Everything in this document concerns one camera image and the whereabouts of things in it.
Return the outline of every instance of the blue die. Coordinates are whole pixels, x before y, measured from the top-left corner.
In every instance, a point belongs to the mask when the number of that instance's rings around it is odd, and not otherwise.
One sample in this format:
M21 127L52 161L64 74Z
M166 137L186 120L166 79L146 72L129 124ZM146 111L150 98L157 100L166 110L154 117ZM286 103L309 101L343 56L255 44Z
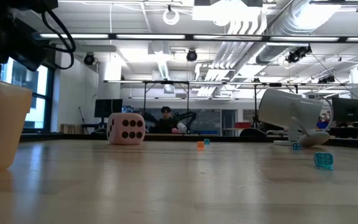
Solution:
M316 152L314 154L314 163L319 167L334 169L334 157L328 152Z
M293 150L301 150L301 145L299 143L293 143L292 144L292 149Z

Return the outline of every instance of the lamp base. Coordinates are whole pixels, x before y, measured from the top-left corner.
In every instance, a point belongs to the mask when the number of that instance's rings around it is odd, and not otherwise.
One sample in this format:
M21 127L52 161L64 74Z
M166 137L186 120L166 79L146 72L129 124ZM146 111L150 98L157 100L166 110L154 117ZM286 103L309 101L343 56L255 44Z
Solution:
M276 146L292 146L292 144L297 143L296 141L279 141L276 140L273 142Z

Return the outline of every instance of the security camera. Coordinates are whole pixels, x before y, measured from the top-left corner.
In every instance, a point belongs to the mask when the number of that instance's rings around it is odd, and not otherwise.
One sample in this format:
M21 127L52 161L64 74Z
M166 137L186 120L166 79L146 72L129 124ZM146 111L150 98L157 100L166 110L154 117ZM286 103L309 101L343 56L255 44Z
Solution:
M190 49L187 53L186 59L188 62L194 62L197 60L197 53L195 49Z
M86 56L84 58L84 63L85 63L85 65L94 65L94 64L96 64L96 59L94 57L93 52L86 53Z

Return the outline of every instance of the person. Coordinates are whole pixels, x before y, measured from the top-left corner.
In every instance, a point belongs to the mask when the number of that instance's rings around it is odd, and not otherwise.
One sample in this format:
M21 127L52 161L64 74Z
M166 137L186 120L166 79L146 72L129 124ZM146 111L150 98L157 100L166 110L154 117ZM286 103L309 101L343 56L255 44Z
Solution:
M186 133L187 127L177 119L172 118L171 108L163 106L161 114L162 119L158 120L154 127L150 127L151 133Z

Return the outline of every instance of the wooden table surface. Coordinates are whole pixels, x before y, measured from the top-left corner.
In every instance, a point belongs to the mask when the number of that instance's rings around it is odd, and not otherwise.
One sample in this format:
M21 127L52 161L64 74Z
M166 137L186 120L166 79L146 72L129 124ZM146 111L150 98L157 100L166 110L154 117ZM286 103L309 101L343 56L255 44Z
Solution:
M313 153L334 155L318 169ZM1 223L358 223L358 149L59 140L0 172Z

